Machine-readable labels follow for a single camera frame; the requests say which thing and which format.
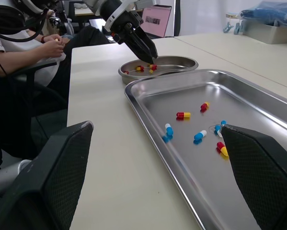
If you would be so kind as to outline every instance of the round metal bowl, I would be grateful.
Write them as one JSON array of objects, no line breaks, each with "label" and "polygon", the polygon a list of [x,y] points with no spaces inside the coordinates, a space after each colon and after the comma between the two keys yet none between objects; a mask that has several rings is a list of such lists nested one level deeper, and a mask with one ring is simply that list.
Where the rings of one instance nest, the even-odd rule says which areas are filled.
[{"label": "round metal bowl", "polygon": [[[155,60],[154,64],[157,65],[157,70],[155,70],[153,73],[149,72],[149,64],[141,60],[130,61],[122,65],[118,72],[122,76],[122,81],[124,84],[129,84],[132,81],[142,78],[157,77],[169,73],[195,70],[199,66],[195,60],[188,57],[179,56],[160,56]],[[144,71],[136,71],[137,66],[143,66]]]}]

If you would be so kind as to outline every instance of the computer monitor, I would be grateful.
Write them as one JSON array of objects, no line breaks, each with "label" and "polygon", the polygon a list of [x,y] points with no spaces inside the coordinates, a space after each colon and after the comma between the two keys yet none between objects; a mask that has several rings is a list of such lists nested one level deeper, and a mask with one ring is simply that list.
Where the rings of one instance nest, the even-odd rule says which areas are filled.
[{"label": "computer monitor", "polygon": [[172,6],[156,5],[143,10],[141,28],[150,38],[165,37]]}]

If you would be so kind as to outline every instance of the metal tray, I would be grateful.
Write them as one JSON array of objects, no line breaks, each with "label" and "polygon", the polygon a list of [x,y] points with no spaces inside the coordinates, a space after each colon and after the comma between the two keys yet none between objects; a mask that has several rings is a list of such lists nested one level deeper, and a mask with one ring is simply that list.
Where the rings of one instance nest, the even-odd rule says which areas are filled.
[{"label": "metal tray", "polygon": [[[203,230],[259,230],[214,134],[221,120],[270,135],[287,150],[287,99],[234,74],[200,70],[138,80],[127,98]],[[200,106],[210,108],[200,112]],[[190,120],[176,120],[191,112]],[[162,140],[165,124],[174,135]],[[198,145],[194,135],[206,130]]]},{"label": "metal tray", "polygon": [[[160,56],[155,60],[155,65],[157,65],[157,70],[150,73],[149,64],[146,62],[141,60],[130,61],[122,65],[118,72],[122,76],[124,84],[129,84],[142,78],[195,70],[199,66],[195,60],[179,56]],[[136,71],[137,66],[144,66],[144,71]]]}]

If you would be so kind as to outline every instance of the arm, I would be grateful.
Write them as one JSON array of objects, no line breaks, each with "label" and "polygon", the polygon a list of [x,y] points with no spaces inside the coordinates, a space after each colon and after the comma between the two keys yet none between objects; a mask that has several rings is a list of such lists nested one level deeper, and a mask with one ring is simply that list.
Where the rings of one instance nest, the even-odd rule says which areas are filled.
[{"label": "arm", "polygon": [[[35,32],[34,32],[34,31],[31,31],[31,30],[27,30],[27,33],[28,33],[28,35],[29,35],[30,37],[35,34]],[[42,37],[43,37],[43,35],[40,35],[40,34],[39,34],[39,35],[35,38],[35,40],[37,40],[38,42],[41,42]],[[61,36],[59,36],[59,35],[57,35],[57,34],[52,34],[52,35],[49,35],[49,36],[45,36],[45,37],[44,37],[44,42],[55,41],[55,39],[58,39],[58,41],[59,41],[60,43],[62,43],[62,41],[63,41]]]},{"label": "arm", "polygon": [[[29,35],[30,37],[35,34],[35,32],[34,32],[34,31],[31,31],[31,30],[27,30],[27,33],[28,33],[28,35]],[[35,38],[35,40],[37,40],[38,42],[41,42],[42,37],[43,37],[43,36],[39,34],[39,35]]]},{"label": "arm", "polygon": [[[0,64],[7,74],[18,69],[33,65],[43,58],[57,58],[63,53],[63,46],[56,41],[50,41],[35,49],[23,52],[2,52],[0,51]],[[0,68],[0,77],[5,73]]]}]

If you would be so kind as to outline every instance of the white table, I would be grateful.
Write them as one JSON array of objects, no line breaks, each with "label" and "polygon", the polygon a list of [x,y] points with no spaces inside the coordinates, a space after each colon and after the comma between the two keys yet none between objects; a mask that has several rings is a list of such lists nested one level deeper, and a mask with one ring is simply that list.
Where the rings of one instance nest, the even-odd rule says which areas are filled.
[{"label": "white table", "polygon": [[270,45],[233,33],[197,34],[178,39],[287,86],[287,44]]},{"label": "white table", "polygon": [[[287,98],[287,87],[185,42],[154,42],[159,55],[193,58],[199,69],[230,71]],[[91,120],[95,130],[71,229],[199,230],[124,95],[117,70],[135,55],[118,44],[76,48],[72,55],[68,125]]]}]

